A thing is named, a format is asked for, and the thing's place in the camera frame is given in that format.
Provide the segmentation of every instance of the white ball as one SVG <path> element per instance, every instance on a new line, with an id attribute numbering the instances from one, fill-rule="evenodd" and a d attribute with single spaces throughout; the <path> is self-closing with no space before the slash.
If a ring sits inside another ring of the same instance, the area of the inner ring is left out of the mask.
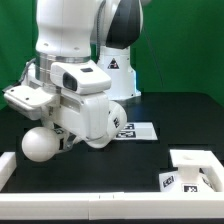
<path id="1" fill-rule="evenodd" d="M 22 141 L 24 154 L 35 162 L 44 162 L 51 159 L 59 150 L 60 140 L 57 134 L 43 127 L 31 129 Z"/>

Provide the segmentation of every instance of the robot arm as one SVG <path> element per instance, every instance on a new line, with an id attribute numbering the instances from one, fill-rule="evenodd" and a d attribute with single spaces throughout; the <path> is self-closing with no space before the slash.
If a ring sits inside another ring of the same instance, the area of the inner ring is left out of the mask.
<path id="1" fill-rule="evenodd" d="M 141 0 L 140 2 L 142 6 L 146 6 L 151 0 Z M 123 12 L 124 9 L 126 9 L 125 16 L 121 16 L 120 12 Z M 107 18 L 102 13 L 102 19 L 100 20 L 99 18 L 101 17 L 98 16 L 97 25 L 95 24 L 98 28 L 95 28 L 94 31 L 98 30 L 98 32 L 104 33 L 106 30 L 106 35 L 102 35 L 104 39 L 98 37 L 95 42 L 93 41 L 94 37 L 99 35 L 96 35 L 94 32 L 92 35 L 92 42 L 97 43 L 97 65 L 112 80 L 111 88 L 106 91 L 106 94 L 110 100 L 126 100 L 141 96 L 141 92 L 136 86 L 136 71 L 131 67 L 129 47 L 136 40 L 143 25 L 141 6 L 136 1 L 124 1 L 120 2 L 116 12 L 111 10 L 111 13 L 109 13 L 110 10 L 111 7 L 106 5 L 105 12 L 114 15 L 111 20 L 113 21 L 112 26 L 110 27 L 110 31 L 113 30 L 113 32 L 109 32 L 109 30 L 103 27 L 104 24 L 107 24 Z"/>
<path id="2" fill-rule="evenodd" d="M 59 153 L 59 139 L 66 145 L 71 135 L 77 136 L 72 143 L 84 140 L 91 147 L 102 148 L 127 122 L 124 109 L 104 93 L 111 86 L 110 77 L 90 60 L 91 34 L 102 2 L 37 1 L 35 69 L 31 66 L 22 85 L 4 95 L 12 108 L 45 124 L 30 130 L 23 139 L 23 151 L 31 160 L 50 159 Z M 124 48 L 137 39 L 142 21 L 139 0 L 107 0 L 104 13 L 101 35 L 106 44 Z M 117 34 L 117 26 L 126 30 L 122 36 Z M 50 130 L 54 124 L 64 135 L 58 137 Z M 39 142 L 44 146 L 36 149 Z"/>

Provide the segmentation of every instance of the green backdrop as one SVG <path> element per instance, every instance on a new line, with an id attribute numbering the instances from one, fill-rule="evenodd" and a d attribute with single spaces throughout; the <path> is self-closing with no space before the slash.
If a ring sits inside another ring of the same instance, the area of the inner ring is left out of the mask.
<path id="1" fill-rule="evenodd" d="M 131 51 L 138 89 L 206 93 L 224 106 L 223 10 L 223 0 L 153 0 L 145 7 L 145 32 Z M 19 78 L 36 36 L 35 0 L 0 0 L 0 89 Z"/>

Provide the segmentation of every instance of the black panel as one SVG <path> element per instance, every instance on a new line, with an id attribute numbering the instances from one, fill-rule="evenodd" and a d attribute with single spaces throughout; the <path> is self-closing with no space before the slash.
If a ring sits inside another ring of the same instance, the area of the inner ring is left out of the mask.
<path id="1" fill-rule="evenodd" d="M 140 35 L 139 0 L 121 0 L 112 21 L 106 46 L 124 49 L 134 43 Z"/>
<path id="2" fill-rule="evenodd" d="M 63 75 L 63 86 L 72 91 L 77 91 L 78 83 L 77 80 L 72 75 L 66 72 Z"/>

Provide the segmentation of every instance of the black table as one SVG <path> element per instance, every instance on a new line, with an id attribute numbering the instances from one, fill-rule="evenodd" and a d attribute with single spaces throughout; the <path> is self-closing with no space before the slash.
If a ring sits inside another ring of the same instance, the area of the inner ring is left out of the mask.
<path id="1" fill-rule="evenodd" d="M 1 151 L 16 151 L 18 164 L 3 192 L 156 192 L 159 173 L 172 170 L 171 148 L 211 150 L 221 162 L 224 159 L 224 108 L 211 97 L 198 93 L 144 93 L 123 104 L 129 122 L 153 122 L 158 141 L 112 141 L 102 150 L 82 142 L 45 163 L 26 159 L 21 150 L 24 133 L 40 123 L 8 107 L 1 110 Z"/>

